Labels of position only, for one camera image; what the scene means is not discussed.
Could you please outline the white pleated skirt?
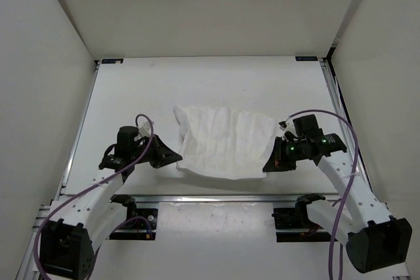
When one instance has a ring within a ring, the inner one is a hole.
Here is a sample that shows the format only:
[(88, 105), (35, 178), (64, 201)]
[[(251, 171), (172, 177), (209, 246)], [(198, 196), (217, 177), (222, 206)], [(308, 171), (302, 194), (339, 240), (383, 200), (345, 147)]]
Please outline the white pleated skirt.
[(278, 135), (275, 118), (227, 107), (175, 106), (182, 138), (177, 170), (209, 178), (265, 178)]

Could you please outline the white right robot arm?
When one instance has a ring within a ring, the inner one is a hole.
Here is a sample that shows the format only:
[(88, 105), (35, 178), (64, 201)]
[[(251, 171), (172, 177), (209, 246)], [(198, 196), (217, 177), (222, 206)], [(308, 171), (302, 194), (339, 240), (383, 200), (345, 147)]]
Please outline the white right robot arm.
[(332, 243), (340, 243), (341, 254), (347, 255), (360, 273), (405, 262), (412, 235), (410, 223), (395, 218), (356, 172), (356, 163), (344, 160), (347, 147), (341, 137), (324, 133), (311, 113), (290, 119), (292, 124), (280, 122), (283, 136), (275, 139), (263, 171), (292, 171), (298, 162), (312, 161), (333, 184), (339, 202), (334, 205), (319, 193), (302, 195), (294, 210), (274, 210), (276, 226), (301, 226), (308, 229), (307, 235), (322, 228)]

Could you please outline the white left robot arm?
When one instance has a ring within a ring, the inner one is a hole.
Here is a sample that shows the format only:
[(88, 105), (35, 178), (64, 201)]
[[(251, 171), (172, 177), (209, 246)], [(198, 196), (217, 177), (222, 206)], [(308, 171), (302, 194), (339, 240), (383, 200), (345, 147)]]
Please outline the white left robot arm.
[(116, 230), (140, 224), (151, 238), (152, 227), (147, 217), (139, 215), (135, 198), (118, 190), (138, 164), (160, 169), (181, 160), (150, 130), (121, 127), (90, 186), (57, 206), (42, 223), (34, 258), (43, 278), (89, 279), (99, 248)]

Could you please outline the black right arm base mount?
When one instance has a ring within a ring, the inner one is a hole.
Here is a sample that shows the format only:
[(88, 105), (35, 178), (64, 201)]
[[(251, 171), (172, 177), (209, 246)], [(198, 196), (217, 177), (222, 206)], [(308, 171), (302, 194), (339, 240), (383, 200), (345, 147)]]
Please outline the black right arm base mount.
[(306, 206), (315, 201), (325, 201), (319, 193), (302, 195), (293, 206), (274, 207), (272, 217), (277, 243), (327, 242), (330, 234), (308, 219)]

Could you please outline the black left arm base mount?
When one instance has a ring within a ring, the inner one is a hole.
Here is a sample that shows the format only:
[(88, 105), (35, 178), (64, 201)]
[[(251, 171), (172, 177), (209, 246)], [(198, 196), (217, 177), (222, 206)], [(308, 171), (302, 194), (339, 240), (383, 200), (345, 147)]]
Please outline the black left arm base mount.
[(158, 208), (137, 204), (130, 195), (113, 195), (112, 203), (126, 208), (126, 219), (122, 226), (109, 236), (111, 240), (154, 241), (158, 225)]

